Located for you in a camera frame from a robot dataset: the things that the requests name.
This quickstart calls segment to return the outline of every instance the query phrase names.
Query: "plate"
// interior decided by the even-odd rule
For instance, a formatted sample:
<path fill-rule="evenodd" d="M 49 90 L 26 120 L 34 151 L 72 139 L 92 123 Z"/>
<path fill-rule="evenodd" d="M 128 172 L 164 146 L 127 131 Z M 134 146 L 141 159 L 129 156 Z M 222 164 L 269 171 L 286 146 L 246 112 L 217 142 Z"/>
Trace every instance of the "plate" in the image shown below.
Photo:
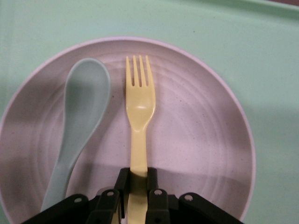
<path fill-rule="evenodd" d="M 159 187 L 180 196 L 200 194 L 238 219 L 255 181 L 249 123 L 235 95 L 206 64 L 167 43 L 108 37 L 78 44 L 39 66 L 11 99 L 0 132 L 0 198 L 10 223 L 37 214 L 61 142 L 63 93 L 71 67 L 94 57 L 108 68 L 112 98 L 104 120 L 71 175 L 67 196 L 92 199 L 129 167 L 130 125 L 125 110 L 126 56 L 148 55 L 156 112 L 147 130 L 148 166 Z"/>

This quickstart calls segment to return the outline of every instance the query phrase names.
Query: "spoon handle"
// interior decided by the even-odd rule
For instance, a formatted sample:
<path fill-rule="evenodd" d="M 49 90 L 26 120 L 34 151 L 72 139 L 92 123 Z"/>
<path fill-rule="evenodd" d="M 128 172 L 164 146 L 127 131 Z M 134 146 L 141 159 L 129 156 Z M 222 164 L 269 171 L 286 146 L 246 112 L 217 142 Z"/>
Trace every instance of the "spoon handle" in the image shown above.
<path fill-rule="evenodd" d="M 55 164 L 45 197 L 43 199 L 41 211 L 48 209 L 65 198 L 72 170 L 73 168 L 66 167 L 63 164 Z"/>

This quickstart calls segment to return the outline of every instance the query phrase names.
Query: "light blue spoon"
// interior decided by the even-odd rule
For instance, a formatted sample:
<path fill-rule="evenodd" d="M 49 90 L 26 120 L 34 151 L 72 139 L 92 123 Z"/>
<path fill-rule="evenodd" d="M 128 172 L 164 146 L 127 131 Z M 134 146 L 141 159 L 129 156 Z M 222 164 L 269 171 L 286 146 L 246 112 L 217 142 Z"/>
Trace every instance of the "light blue spoon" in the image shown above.
<path fill-rule="evenodd" d="M 107 68 L 93 58 L 78 61 L 64 91 L 64 134 L 41 211 L 65 198 L 75 163 L 103 118 L 111 96 Z"/>

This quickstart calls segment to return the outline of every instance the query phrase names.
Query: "fork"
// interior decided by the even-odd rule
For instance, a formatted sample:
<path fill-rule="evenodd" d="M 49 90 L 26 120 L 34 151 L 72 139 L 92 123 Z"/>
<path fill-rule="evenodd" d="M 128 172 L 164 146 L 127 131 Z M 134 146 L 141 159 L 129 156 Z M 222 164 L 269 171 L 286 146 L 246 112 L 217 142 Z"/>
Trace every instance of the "fork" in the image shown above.
<path fill-rule="evenodd" d="M 145 224 L 147 199 L 146 129 L 154 114 L 156 95 L 148 56 L 146 81 L 142 57 L 139 56 L 140 78 L 136 57 L 133 56 L 134 77 L 131 76 L 129 58 L 126 70 L 126 109 L 131 125 L 131 179 L 128 199 L 128 224 Z"/>

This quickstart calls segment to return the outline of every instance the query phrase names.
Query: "green table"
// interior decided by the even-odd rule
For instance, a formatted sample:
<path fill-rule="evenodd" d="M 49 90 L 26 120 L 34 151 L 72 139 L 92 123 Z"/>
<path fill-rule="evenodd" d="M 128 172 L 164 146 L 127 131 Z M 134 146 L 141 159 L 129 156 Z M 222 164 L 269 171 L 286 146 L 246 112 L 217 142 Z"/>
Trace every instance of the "green table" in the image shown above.
<path fill-rule="evenodd" d="M 1 0 L 0 115 L 42 62 L 116 35 L 178 46 L 225 80 L 256 146 L 256 185 L 244 222 L 298 223 L 299 7 L 256 0 Z M 2 209 L 0 221 L 8 224 Z"/>

